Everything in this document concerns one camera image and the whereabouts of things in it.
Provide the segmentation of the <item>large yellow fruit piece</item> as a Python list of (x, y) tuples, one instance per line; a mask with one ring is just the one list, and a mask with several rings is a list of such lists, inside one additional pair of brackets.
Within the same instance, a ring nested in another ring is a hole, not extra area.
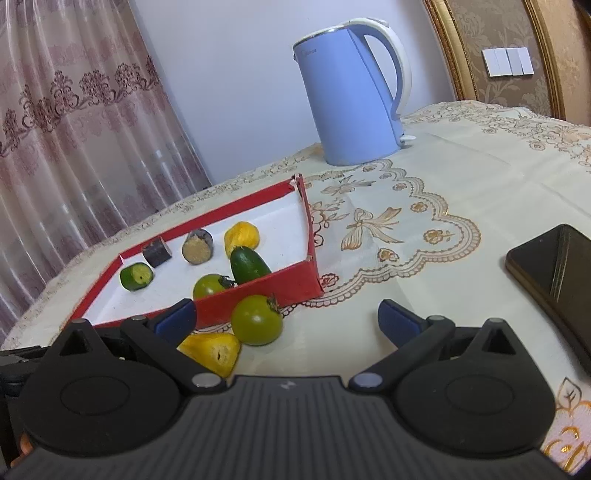
[(238, 361), (242, 343), (230, 333), (194, 333), (177, 349), (222, 378), (228, 378)]

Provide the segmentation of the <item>cut green cucumber piece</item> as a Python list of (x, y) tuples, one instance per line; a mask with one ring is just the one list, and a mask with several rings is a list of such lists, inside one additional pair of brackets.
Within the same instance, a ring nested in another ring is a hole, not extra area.
[(121, 286), (127, 291), (137, 291), (146, 288), (154, 278), (151, 267), (145, 263), (137, 262), (121, 269), (119, 280)]

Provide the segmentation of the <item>green tomato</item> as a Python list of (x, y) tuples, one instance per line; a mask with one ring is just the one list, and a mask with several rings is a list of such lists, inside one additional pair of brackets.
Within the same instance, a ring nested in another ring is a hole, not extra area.
[(206, 274), (195, 282), (192, 298), (198, 300), (235, 287), (235, 280), (221, 274)]

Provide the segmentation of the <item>dark sugarcane piece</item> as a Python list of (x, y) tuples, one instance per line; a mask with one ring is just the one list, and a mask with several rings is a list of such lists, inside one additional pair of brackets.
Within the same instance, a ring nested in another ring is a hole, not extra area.
[(151, 268), (157, 268), (172, 258), (171, 250), (161, 237), (156, 237), (143, 245), (141, 253)]
[(211, 233), (204, 229), (190, 231), (181, 247), (181, 254), (192, 265), (200, 265), (211, 260), (213, 256), (213, 239)]

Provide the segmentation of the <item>green tomato outside tray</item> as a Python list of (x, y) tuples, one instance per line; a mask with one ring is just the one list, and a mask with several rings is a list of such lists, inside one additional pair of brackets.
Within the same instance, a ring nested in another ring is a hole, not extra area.
[(283, 316), (276, 298), (264, 295), (240, 300), (232, 310), (230, 323), (233, 334), (249, 346), (273, 343), (283, 332)]

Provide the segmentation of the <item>cream embroidered tablecloth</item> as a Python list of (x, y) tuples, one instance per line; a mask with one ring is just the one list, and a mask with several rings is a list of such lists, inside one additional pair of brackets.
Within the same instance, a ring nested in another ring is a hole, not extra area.
[(590, 379), (548, 317), (506, 272), (506, 253), (559, 225), (590, 230), (590, 131), (525, 108), (474, 101), (406, 120), (415, 141), (391, 157), (332, 167), (311, 146), (194, 194), (78, 255), (4, 341), (47, 345), (120, 252), (186, 220), (304, 177), (324, 295), (287, 308), (283, 335), (244, 347), (246, 375), (344, 378), (388, 355), (377, 327), (392, 298), (462, 326), (505, 319), (556, 394), (543, 450), (568, 472), (590, 459)]

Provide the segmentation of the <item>dark green cucumber end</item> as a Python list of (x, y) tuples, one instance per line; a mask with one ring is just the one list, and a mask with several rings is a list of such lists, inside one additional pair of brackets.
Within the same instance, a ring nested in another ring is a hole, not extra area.
[(239, 246), (232, 250), (230, 268), (238, 285), (270, 275), (270, 267), (252, 248)]

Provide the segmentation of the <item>red shallow box tray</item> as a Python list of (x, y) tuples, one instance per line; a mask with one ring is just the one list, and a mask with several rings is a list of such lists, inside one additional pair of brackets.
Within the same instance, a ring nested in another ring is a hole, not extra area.
[[(249, 295), (273, 296), (282, 307), (322, 295), (304, 178), (296, 175), (159, 233), (158, 239), (166, 244), (172, 257), (155, 268), (153, 281), (143, 289), (131, 292), (120, 283), (123, 268), (143, 261), (142, 246), (136, 244), (120, 252), (70, 317), (85, 318), (94, 325), (114, 325), (134, 315), (152, 317), (191, 297), (200, 277), (231, 273), (223, 236), (239, 221), (259, 229), (256, 252), (270, 267), (270, 275), (197, 300), (198, 328), (228, 322), (235, 305)], [(195, 229), (204, 229), (213, 237), (213, 256), (201, 265), (189, 264), (181, 254), (183, 242)]]

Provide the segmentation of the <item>black smartphone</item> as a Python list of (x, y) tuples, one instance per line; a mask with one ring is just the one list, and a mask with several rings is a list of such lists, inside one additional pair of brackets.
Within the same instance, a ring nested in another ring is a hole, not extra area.
[(509, 250), (505, 267), (590, 368), (590, 239), (567, 224)]

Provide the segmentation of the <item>pink patterned curtain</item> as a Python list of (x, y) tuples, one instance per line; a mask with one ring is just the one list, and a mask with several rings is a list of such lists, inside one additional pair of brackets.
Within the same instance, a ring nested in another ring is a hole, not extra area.
[(208, 187), (125, 1), (1, 5), (1, 330), (79, 253)]

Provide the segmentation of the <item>blue electric kettle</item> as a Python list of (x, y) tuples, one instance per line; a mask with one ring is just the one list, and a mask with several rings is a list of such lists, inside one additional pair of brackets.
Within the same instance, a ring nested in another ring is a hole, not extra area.
[[(397, 77), (394, 90), (370, 49), (369, 37), (389, 52)], [(293, 51), (329, 164), (375, 161), (415, 140), (401, 120), (412, 90), (411, 64), (386, 21), (355, 18), (304, 36)]]

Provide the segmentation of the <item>gold wall frame moulding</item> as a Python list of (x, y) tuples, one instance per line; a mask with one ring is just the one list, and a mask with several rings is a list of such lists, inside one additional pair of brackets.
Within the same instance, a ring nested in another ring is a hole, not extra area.
[[(521, 106), (564, 120), (564, 95), (548, 28), (536, 1), (427, 1), (456, 96)], [(534, 73), (489, 75), (483, 52), (526, 47)]]

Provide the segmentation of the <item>white wall switch panel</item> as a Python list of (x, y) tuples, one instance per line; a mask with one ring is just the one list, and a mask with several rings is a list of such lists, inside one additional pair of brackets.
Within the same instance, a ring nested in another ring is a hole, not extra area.
[(527, 47), (485, 49), (482, 55), (491, 78), (533, 76), (535, 73)]

